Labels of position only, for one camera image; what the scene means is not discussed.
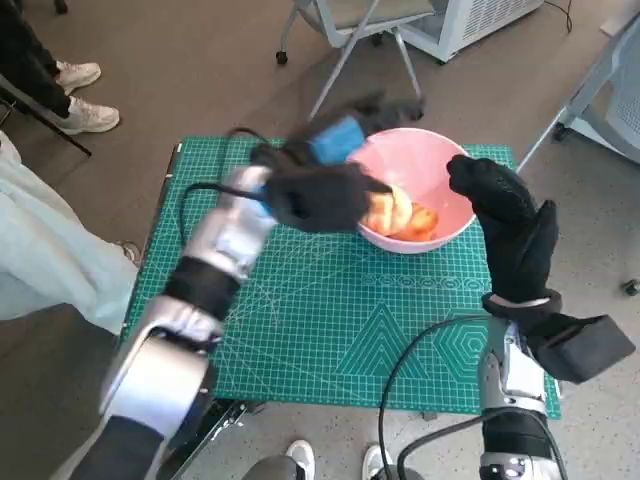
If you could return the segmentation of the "black left hand blue tape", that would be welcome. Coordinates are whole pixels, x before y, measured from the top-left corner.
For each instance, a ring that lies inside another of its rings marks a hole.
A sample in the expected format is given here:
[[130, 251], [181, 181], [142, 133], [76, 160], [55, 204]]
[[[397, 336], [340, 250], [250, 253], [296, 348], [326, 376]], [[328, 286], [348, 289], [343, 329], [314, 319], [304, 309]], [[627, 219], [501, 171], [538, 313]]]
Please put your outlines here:
[[419, 120], [423, 114], [422, 96], [386, 100], [382, 92], [367, 94], [313, 117], [278, 147], [259, 142], [250, 152], [250, 163], [272, 170], [343, 164], [369, 136]]

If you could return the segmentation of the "black knitted gloved right hand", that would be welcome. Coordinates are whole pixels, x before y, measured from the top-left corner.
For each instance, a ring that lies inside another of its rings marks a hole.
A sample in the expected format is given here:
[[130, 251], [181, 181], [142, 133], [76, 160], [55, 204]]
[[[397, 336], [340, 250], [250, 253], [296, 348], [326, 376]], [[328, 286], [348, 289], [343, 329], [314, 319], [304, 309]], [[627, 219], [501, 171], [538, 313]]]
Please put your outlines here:
[[482, 227], [492, 293], [514, 304], [547, 297], [556, 204], [538, 205], [517, 173], [490, 159], [456, 155], [447, 171], [450, 188], [471, 202]]

